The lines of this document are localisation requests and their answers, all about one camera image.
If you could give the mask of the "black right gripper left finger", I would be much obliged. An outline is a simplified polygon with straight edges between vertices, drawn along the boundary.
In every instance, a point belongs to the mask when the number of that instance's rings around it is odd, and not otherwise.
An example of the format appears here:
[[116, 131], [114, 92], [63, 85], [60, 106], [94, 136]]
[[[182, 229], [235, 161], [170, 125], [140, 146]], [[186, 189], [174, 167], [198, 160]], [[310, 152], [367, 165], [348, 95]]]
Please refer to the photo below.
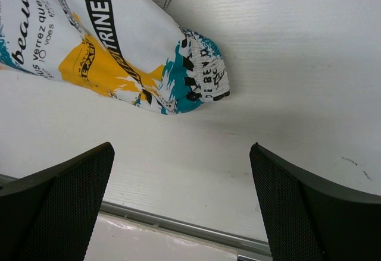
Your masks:
[[1, 184], [1, 260], [83, 260], [114, 156], [106, 142]]

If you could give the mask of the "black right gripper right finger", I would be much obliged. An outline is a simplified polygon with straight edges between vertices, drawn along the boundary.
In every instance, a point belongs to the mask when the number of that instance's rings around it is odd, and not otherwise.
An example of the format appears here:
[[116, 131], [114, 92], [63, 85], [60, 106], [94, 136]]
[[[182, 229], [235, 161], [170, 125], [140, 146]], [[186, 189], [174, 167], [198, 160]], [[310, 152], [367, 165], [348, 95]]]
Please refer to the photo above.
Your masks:
[[249, 158], [273, 260], [380, 260], [380, 196], [329, 181], [258, 143]]

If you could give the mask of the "white printed shorts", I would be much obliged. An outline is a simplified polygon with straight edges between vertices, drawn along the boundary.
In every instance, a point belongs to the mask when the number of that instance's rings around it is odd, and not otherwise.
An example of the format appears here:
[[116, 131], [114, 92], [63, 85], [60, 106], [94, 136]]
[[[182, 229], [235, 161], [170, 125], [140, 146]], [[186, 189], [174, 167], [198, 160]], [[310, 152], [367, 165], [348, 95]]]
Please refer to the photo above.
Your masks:
[[230, 93], [222, 54], [171, 0], [1, 0], [1, 67], [164, 115]]

